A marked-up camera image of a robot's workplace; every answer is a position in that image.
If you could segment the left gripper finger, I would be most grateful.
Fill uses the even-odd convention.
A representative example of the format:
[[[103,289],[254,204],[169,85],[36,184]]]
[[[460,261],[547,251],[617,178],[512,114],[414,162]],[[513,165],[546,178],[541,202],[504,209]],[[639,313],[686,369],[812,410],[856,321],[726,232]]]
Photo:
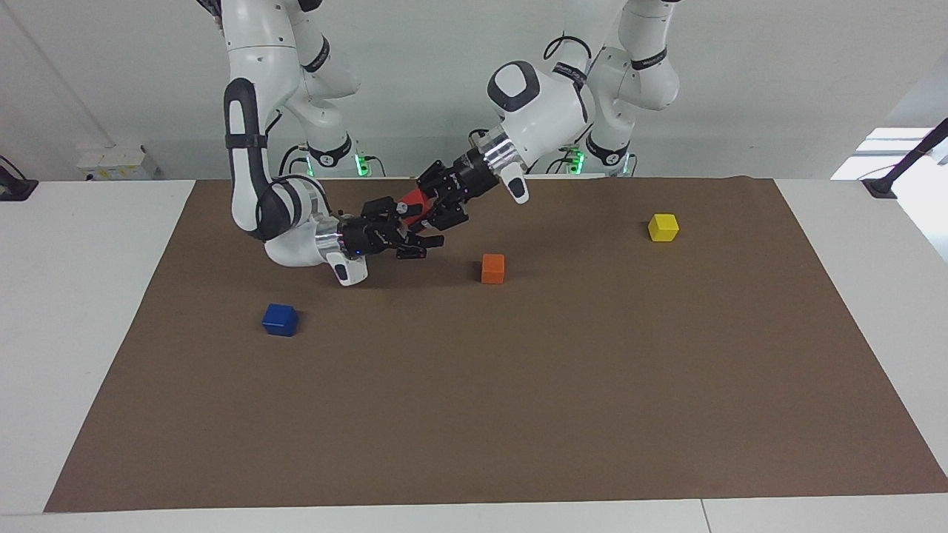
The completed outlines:
[[[434,161],[417,176],[417,188],[423,195],[451,195],[454,192],[454,169]]]
[[[430,226],[447,230],[467,222],[467,197],[464,195],[436,196],[431,199]]]

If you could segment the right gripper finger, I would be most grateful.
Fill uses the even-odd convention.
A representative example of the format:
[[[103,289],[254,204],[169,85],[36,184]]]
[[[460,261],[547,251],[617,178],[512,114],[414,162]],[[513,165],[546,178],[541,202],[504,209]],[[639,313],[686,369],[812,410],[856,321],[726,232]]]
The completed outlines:
[[[399,260],[424,259],[429,249],[443,245],[443,235],[424,236],[418,233],[407,233],[401,242],[394,246],[395,256]]]
[[[390,196],[367,201],[361,211],[361,217],[370,223],[398,223],[412,216],[415,216],[414,204],[395,201]]]

